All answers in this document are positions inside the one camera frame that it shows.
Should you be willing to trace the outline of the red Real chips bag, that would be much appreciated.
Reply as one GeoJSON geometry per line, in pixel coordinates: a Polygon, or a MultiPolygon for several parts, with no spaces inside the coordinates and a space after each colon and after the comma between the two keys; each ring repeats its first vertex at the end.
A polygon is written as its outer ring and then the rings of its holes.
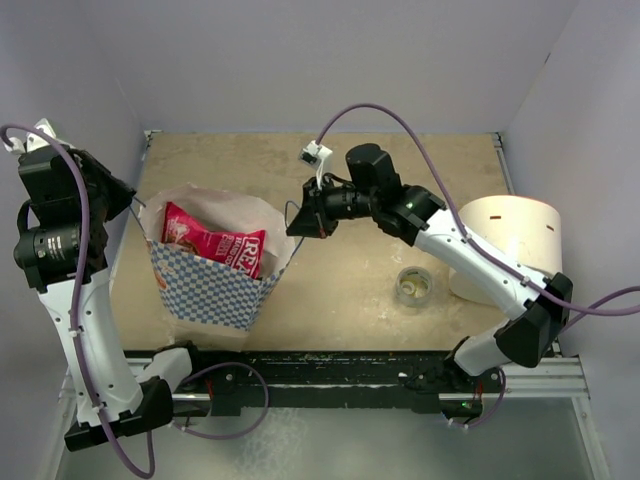
{"type": "Polygon", "coordinates": [[[166,204],[162,242],[187,253],[224,264],[258,279],[266,231],[249,233],[207,229],[172,202],[166,204]]]}

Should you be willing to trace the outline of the blue checkered paper bag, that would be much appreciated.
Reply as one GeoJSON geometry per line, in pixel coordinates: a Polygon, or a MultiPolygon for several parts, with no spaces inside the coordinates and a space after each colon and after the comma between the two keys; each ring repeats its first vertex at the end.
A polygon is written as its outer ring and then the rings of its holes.
{"type": "Polygon", "coordinates": [[[170,335],[200,345],[242,347],[299,242],[286,234],[285,215],[266,201],[242,193],[186,184],[143,202],[138,215],[170,335]],[[166,204],[172,202],[207,229],[266,231],[260,277],[162,242],[166,204]]]}

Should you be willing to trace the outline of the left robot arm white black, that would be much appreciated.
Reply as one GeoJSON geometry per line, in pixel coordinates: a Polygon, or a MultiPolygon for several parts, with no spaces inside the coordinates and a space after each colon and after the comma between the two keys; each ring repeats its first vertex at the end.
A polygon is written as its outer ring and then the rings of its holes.
{"type": "Polygon", "coordinates": [[[146,371],[132,373],[113,319],[105,225],[126,211],[135,190],[85,150],[51,146],[19,158],[29,198],[19,210],[14,260],[49,313],[76,390],[70,451],[169,424],[173,392],[194,392],[206,378],[196,347],[164,347],[146,371]]]}

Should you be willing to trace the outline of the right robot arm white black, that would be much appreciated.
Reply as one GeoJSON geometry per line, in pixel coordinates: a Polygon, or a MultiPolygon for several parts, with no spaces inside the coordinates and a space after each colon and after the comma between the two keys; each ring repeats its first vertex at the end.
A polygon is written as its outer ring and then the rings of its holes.
{"type": "Polygon", "coordinates": [[[303,185],[301,207],[286,229],[292,237],[325,239],[342,220],[370,217],[385,234],[446,263],[472,282],[505,320],[462,339],[445,360],[446,383],[467,391],[488,370],[514,363],[534,368],[568,321],[572,281],[508,258],[458,225],[451,209],[428,189],[401,181],[388,152],[374,143],[346,154],[349,179],[326,171],[332,152],[310,142],[299,159],[315,174],[303,185]]]}

